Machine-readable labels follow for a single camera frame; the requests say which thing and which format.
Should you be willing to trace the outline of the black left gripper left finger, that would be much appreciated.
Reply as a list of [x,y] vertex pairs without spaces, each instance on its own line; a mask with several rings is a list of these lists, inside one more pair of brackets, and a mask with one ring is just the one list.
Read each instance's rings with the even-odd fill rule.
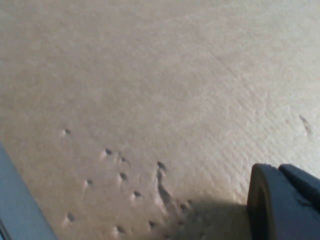
[[247,195],[247,214],[253,240],[277,240],[276,208],[278,170],[256,163],[252,166]]

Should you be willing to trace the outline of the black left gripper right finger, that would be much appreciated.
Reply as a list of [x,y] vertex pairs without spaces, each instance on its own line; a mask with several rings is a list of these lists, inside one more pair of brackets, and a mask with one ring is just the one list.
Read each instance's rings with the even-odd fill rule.
[[291,164],[264,166],[267,240],[320,238],[320,179]]

